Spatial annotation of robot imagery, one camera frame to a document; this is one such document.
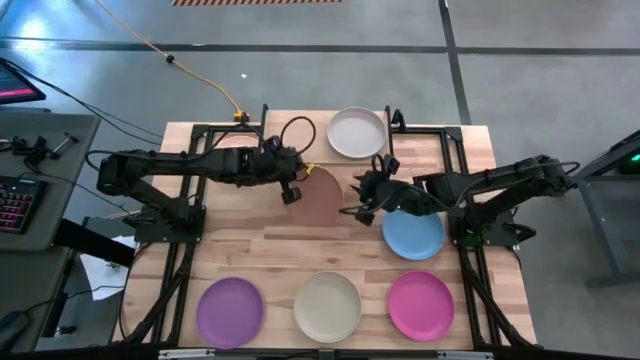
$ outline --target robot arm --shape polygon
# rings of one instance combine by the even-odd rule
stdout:
[[[536,196],[561,196],[574,188],[570,177],[557,159],[539,155],[513,165],[485,170],[469,175],[438,173],[413,178],[413,184],[392,180],[400,163],[391,155],[379,155],[372,161],[372,170],[362,176],[354,189],[363,204],[341,212],[351,214],[365,225],[371,225],[374,212],[402,210],[413,215],[428,215],[441,211],[460,211],[459,206],[469,195],[505,189],[482,204],[467,204],[464,208],[466,230],[475,231],[492,222],[501,213]]]
[[[124,195],[150,208],[179,226],[194,222],[195,212],[187,198],[171,198],[143,180],[148,175],[206,176],[226,184],[257,186],[279,182],[282,199],[290,204],[301,198],[291,187],[299,170],[305,167],[294,148],[283,147],[280,138],[267,139],[262,148],[210,149],[203,154],[120,151],[100,164],[97,188],[107,195]]]

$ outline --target white plate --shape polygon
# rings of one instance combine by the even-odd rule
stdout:
[[[312,275],[293,301],[298,327],[321,343],[349,337],[358,327],[361,312],[356,286],[344,275],[331,271]]]
[[[387,141],[387,126],[373,111],[351,107],[338,111],[329,121],[327,138],[340,154],[364,159],[382,150]]]

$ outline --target computer monitor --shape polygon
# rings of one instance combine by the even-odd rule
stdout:
[[[0,105],[46,99],[24,76],[0,62]]]

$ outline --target wooden tabletop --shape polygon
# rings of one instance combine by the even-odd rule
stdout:
[[[280,134],[294,116],[305,115],[318,128],[313,146],[303,155],[305,162],[323,166],[342,185],[345,203],[356,205],[349,189],[353,175],[363,174],[369,160],[346,160],[333,151],[326,138],[326,126],[335,111],[268,112],[265,135]],[[189,145],[194,123],[169,123],[162,151],[179,152]],[[295,123],[287,130],[286,145],[303,147],[310,139],[309,125]],[[469,171],[495,167],[486,126],[462,126]],[[415,175],[443,171],[439,140],[428,135],[393,135],[395,155],[401,163],[396,178],[411,181]],[[170,196],[177,196],[181,177],[157,176],[153,184]],[[206,347],[195,323],[195,309],[203,292],[216,280],[238,276],[253,282],[266,303],[262,330],[246,347],[251,348],[340,348],[340,349],[471,349],[471,333],[457,252],[449,239],[440,252],[424,261],[410,261],[395,255],[382,239],[382,214],[371,227],[343,216],[338,226],[309,228],[295,225],[287,216],[278,184],[236,188],[207,182],[208,208],[203,241],[196,249],[185,306],[180,346]],[[123,324],[130,332],[142,320],[158,297],[167,244],[154,244],[142,254],[131,271],[125,290]],[[504,248],[487,247],[487,264],[494,298],[507,317],[529,341],[535,335],[518,261]],[[455,301],[455,318],[449,333],[433,342],[416,342],[398,331],[386,309],[386,295],[392,281],[405,271],[428,270],[442,279]],[[306,337],[293,317],[296,291],[312,274],[332,270],[347,276],[362,296],[362,319],[357,330],[339,343],[317,343]],[[480,324],[489,339],[486,312],[478,296]],[[165,321],[168,333],[173,317],[170,303]]]

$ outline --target rgb keyboard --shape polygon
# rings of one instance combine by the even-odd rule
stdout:
[[[0,176],[0,232],[24,234],[44,192],[44,181]]]

